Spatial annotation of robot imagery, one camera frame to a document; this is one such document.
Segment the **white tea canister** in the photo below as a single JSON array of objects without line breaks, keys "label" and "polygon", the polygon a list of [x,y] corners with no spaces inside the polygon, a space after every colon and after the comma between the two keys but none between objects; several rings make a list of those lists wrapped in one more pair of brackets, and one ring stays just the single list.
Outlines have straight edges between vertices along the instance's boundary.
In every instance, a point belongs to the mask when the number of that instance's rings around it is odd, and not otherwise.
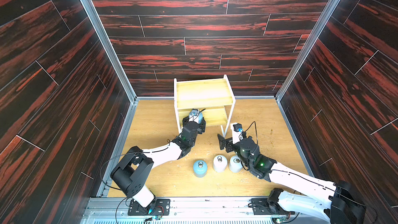
[{"label": "white tea canister", "polygon": [[238,173],[243,169],[241,160],[238,156],[233,156],[229,162],[229,169],[233,173]]},{"label": "white tea canister", "polygon": [[216,155],[213,159],[213,169],[218,172],[224,172],[228,166],[228,160],[223,155]]}]

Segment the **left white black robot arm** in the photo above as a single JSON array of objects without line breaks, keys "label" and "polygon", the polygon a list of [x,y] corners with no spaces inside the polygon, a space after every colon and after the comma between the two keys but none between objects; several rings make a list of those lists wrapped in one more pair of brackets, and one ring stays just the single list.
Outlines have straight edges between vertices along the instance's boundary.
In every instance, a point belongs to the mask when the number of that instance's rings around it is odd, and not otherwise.
[{"label": "left white black robot arm", "polygon": [[151,214],[155,209],[156,198],[145,186],[151,170],[185,157],[195,146],[197,136],[205,132],[205,127],[203,117],[184,118],[182,132],[168,145],[147,150],[137,146],[130,148],[112,170],[111,179],[128,198],[133,198]]}]

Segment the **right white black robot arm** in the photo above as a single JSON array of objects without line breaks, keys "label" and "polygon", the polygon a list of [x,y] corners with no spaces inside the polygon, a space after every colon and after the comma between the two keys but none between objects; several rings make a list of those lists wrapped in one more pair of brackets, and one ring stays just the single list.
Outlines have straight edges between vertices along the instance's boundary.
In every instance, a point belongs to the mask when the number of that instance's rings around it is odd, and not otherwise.
[{"label": "right white black robot arm", "polygon": [[298,212],[331,224],[362,224],[367,207],[352,184],[335,183],[311,177],[264,156],[251,136],[244,133],[225,139],[218,135],[220,149],[234,152],[253,176],[298,191],[291,194],[275,188],[267,197],[266,207],[277,214]]}]

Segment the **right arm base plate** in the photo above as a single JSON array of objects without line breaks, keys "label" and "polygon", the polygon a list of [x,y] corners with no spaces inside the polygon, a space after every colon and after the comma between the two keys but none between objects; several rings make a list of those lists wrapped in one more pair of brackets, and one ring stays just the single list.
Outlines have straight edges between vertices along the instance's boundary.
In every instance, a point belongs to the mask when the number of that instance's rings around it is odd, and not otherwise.
[{"label": "right arm base plate", "polygon": [[254,215],[279,215],[277,200],[268,198],[253,198],[248,207],[253,210]]}]

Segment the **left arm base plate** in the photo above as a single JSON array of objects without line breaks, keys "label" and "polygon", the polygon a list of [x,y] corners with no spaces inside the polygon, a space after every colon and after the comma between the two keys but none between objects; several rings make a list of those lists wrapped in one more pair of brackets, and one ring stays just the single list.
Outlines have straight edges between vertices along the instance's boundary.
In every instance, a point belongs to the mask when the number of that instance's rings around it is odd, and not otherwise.
[{"label": "left arm base plate", "polygon": [[168,216],[170,213],[170,199],[155,198],[147,207],[132,200],[129,206],[129,216]]}]

